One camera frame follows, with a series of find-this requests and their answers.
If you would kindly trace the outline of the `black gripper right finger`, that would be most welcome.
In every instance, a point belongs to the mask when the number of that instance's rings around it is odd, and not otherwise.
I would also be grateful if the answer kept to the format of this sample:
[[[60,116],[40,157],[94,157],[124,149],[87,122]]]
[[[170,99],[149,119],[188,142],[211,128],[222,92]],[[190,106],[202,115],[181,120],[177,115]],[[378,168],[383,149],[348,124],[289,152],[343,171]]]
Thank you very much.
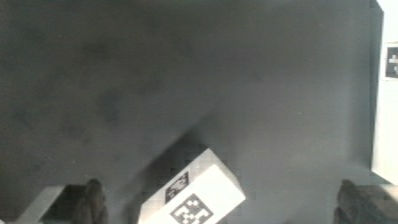
[[[398,185],[341,182],[332,224],[398,224]]]

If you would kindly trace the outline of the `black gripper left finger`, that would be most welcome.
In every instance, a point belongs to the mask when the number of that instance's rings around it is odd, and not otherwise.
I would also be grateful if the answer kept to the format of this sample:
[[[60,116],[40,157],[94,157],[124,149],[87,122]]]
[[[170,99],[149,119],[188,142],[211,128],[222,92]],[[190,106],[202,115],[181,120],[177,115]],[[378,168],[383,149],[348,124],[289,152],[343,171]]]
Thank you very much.
[[[16,224],[108,224],[103,185],[92,178],[83,185],[48,186]]]

